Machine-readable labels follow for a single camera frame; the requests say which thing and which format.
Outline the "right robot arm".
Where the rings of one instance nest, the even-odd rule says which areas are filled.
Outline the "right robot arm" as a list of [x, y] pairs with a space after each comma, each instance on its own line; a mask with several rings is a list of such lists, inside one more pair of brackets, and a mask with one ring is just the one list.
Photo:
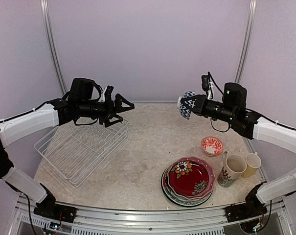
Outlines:
[[[246, 108], [247, 90], [237, 83], [226, 83], [222, 101], [208, 99], [205, 94], [193, 91], [179, 97], [180, 113], [189, 118], [191, 113], [228, 123], [240, 136], [264, 141], [296, 154], [296, 128], [271, 121], [262, 114]], [[270, 182], [257, 185], [247, 195], [241, 212], [252, 217], [261, 205], [296, 192], [296, 168]]]

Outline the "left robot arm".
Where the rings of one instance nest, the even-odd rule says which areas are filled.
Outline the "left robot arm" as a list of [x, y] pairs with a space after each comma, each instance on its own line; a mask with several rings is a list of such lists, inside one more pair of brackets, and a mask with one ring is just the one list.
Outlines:
[[41, 130], [61, 126], [79, 118], [90, 118], [105, 127], [123, 121], [120, 113], [134, 109], [122, 95], [112, 99], [113, 86], [101, 88], [95, 81], [75, 78], [70, 90], [62, 97], [45, 101], [38, 108], [0, 120], [0, 180], [36, 202], [41, 211], [54, 218], [60, 208], [53, 194], [14, 166], [6, 147]]

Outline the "floral green mug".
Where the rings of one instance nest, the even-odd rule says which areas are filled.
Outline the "floral green mug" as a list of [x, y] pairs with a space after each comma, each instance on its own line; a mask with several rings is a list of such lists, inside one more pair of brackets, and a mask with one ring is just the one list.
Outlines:
[[224, 188], [230, 187], [247, 169], [247, 163], [239, 155], [229, 154], [227, 151], [223, 155], [223, 165], [217, 181]]

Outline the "light green flower plate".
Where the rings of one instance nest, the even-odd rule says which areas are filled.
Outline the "light green flower plate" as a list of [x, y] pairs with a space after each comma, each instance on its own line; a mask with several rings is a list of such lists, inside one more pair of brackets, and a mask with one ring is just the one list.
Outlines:
[[169, 185], [167, 184], [167, 181], [163, 181], [161, 183], [161, 186], [167, 192], [170, 196], [172, 196], [175, 199], [178, 199], [180, 201], [201, 201], [205, 198], [210, 197], [212, 194], [212, 191], [205, 193], [205, 188], [207, 187], [207, 181], [200, 181], [199, 183], [196, 183], [193, 187], [192, 195], [191, 196], [185, 196], [185, 195], [177, 195], [174, 190], [172, 190]]

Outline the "white red patterned cup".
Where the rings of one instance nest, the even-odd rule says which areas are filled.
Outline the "white red patterned cup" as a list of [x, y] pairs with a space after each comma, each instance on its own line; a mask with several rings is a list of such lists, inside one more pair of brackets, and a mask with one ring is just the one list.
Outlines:
[[224, 144], [217, 137], [205, 137], [201, 141], [202, 150], [209, 156], [218, 156], [224, 152]]

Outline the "blue white patterned bowl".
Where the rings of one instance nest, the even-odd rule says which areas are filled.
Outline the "blue white patterned bowl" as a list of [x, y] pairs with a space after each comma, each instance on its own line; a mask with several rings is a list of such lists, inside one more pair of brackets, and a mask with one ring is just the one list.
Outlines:
[[191, 117], [190, 107], [192, 107], [194, 100], [189, 99], [184, 102], [181, 102], [181, 100], [185, 98], [190, 98], [194, 95], [195, 95], [195, 91], [187, 91], [182, 96], [179, 96], [178, 98], [177, 107], [179, 109], [180, 115], [187, 120], [190, 120], [190, 117]]

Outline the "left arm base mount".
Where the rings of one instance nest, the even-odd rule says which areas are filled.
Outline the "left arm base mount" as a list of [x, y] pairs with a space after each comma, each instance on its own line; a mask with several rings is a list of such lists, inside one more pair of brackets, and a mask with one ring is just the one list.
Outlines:
[[77, 208], [56, 203], [56, 198], [47, 189], [47, 196], [41, 203], [36, 203], [34, 214], [59, 222], [73, 223]]

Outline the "black rimmed plate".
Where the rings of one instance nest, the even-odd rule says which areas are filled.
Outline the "black rimmed plate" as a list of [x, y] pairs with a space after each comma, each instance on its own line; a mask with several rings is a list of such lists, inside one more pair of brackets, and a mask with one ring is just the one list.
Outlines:
[[190, 201], [187, 199], [179, 199], [176, 196], [171, 195], [171, 193], [169, 192], [169, 190], [167, 189], [167, 187], [165, 186], [165, 171], [162, 174], [161, 177], [161, 189], [162, 192], [164, 194], [164, 196], [171, 201], [172, 203], [178, 205], [178, 206], [182, 206], [182, 207], [187, 207], [187, 208], [192, 208], [192, 207], [196, 207], [196, 206], [200, 206], [202, 204], [204, 204], [212, 195], [212, 192], [210, 192], [207, 196], [205, 196], [203, 199], [199, 199], [196, 201]]

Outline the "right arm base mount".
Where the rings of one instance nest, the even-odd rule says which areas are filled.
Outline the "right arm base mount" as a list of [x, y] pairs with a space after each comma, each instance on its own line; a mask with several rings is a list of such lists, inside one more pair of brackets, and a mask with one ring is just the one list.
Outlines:
[[255, 186], [246, 196], [245, 202], [241, 204], [231, 204], [225, 207], [228, 222], [234, 222], [264, 215], [268, 212], [264, 203], [261, 203], [256, 193], [261, 184]]

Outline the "yellow ceramic mug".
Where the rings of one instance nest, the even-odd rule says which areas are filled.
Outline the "yellow ceramic mug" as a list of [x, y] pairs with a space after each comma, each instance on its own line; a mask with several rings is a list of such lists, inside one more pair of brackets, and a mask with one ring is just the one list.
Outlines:
[[243, 178], [251, 177], [261, 166], [262, 161], [258, 156], [257, 152], [249, 153], [245, 157], [245, 161], [247, 164], [246, 170], [241, 174]]

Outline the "red teal patterned plate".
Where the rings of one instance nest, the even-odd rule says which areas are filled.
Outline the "red teal patterned plate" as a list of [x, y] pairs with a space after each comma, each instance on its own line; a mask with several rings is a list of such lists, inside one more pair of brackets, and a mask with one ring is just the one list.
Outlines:
[[210, 192], [208, 195], [206, 195], [202, 199], [185, 199], [181, 196], [175, 195], [172, 191], [170, 191], [170, 188], [167, 184], [167, 179], [165, 176], [162, 177], [162, 183], [161, 183], [162, 191], [165, 194], [165, 196], [171, 200], [174, 204], [183, 206], [183, 207], [196, 207], [201, 204], [204, 204], [212, 195], [213, 192]]

